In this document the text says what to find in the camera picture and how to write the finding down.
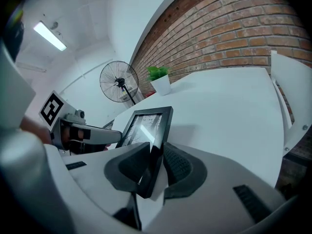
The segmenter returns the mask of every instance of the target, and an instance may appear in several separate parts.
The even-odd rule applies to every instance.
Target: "white chair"
[[[284,151],[287,154],[312,124],[312,68],[271,51],[271,79],[281,106],[284,124]],[[294,116],[292,124],[281,87]]]

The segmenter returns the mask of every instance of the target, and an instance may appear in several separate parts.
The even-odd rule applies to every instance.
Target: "fan stand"
[[[136,105],[135,101],[133,100],[133,98],[131,97],[131,94],[129,93],[127,87],[125,86],[125,79],[124,78],[117,78],[115,77],[116,80],[115,80],[115,85],[114,86],[117,86],[118,88],[123,88],[124,90],[126,90],[128,96],[130,97],[132,103],[134,105]]]

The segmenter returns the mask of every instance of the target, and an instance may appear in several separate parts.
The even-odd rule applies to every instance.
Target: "brick wall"
[[[312,66],[309,36],[285,0],[175,0],[143,41],[132,66],[143,94],[154,91],[148,66],[171,67],[170,81],[191,72],[261,66],[270,51]]]

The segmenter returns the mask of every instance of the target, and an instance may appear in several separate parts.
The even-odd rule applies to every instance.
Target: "ceiling light fixture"
[[[66,49],[64,43],[62,43],[48,28],[40,21],[35,27],[34,30],[39,33],[43,38],[52,43],[59,50],[63,51]]]

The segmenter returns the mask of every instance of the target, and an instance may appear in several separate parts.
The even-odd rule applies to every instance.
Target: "white table surface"
[[[231,158],[275,186],[283,157],[283,120],[264,68],[192,73],[173,83],[170,94],[156,93],[118,115],[113,130],[123,132],[134,110],[165,106],[174,109],[168,142]]]

